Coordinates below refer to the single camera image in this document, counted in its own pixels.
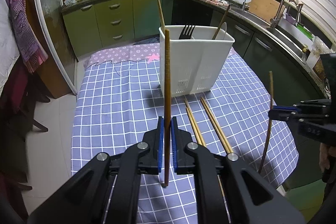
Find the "white plastic container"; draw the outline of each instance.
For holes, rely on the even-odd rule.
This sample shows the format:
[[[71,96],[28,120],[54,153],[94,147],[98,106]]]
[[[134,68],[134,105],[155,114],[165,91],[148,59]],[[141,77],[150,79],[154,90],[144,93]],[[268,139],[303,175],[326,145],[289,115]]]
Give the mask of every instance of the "white plastic container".
[[[196,26],[192,39],[179,40],[183,25],[168,25],[171,96],[209,91],[221,72],[235,39],[217,27]],[[160,32],[160,85],[164,93],[165,36]]]

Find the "black dishwasher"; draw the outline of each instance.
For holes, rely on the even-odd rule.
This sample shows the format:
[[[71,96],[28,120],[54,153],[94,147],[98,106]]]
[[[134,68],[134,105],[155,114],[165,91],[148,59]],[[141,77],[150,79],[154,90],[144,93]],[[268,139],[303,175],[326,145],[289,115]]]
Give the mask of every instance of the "black dishwasher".
[[[174,0],[172,25],[210,26],[213,9],[192,0]]]

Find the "pink star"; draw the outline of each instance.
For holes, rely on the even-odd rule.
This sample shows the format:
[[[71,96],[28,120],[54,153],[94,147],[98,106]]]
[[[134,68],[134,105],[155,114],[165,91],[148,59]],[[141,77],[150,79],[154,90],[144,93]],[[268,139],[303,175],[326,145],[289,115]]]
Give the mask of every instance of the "pink star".
[[[152,55],[146,56],[146,58],[148,58],[147,63],[149,64],[154,60],[160,60],[160,54],[157,55],[157,54],[153,53]]]

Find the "silver handle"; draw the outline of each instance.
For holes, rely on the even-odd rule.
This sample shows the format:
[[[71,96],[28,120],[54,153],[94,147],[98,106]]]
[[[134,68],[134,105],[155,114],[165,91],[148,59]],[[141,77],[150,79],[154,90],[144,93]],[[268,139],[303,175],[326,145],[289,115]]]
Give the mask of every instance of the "silver handle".
[[[124,35],[121,34],[121,35],[118,35],[117,37],[112,37],[113,39],[119,39],[119,38],[122,38]]]
[[[262,47],[264,47],[266,50],[268,50],[269,52],[272,51],[272,48],[270,48],[269,46],[267,46],[264,42],[262,42],[259,38],[255,37],[255,41],[257,41]]]
[[[109,8],[110,9],[116,9],[120,6],[120,4],[113,4],[113,5],[110,5]]]
[[[249,32],[243,30],[241,27],[239,27],[239,26],[237,26],[237,25],[235,25],[235,28],[236,28],[238,31],[242,32],[243,34],[251,35]]]
[[[92,4],[91,5],[88,5],[88,6],[85,6],[85,7],[82,7],[81,10],[82,11],[85,11],[85,10],[88,10],[92,7]]]
[[[118,25],[121,22],[121,19],[110,22],[112,25]]]

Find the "black fork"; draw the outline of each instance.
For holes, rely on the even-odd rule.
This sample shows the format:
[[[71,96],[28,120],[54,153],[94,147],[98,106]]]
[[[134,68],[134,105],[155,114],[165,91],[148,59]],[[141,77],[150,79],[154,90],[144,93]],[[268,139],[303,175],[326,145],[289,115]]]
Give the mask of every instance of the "black fork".
[[[180,34],[180,37],[178,38],[179,40],[181,39],[191,39],[191,35],[193,34],[193,31],[195,29],[195,25],[185,25],[184,28],[182,29],[182,32]]]

